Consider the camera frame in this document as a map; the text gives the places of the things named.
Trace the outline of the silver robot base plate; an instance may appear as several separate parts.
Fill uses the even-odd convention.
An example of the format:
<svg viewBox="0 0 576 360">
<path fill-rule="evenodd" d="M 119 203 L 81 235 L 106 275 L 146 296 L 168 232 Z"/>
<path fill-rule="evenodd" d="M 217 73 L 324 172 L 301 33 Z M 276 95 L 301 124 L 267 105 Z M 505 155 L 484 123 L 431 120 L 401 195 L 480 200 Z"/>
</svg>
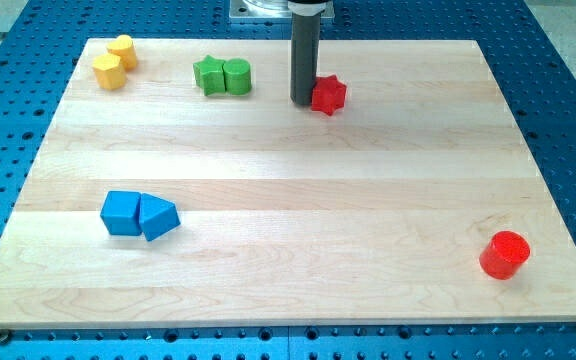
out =
<svg viewBox="0 0 576 360">
<path fill-rule="evenodd" d="M 289 23 L 298 20 L 331 22 L 335 18 L 332 1 L 230 0 L 231 23 Z"/>
</svg>

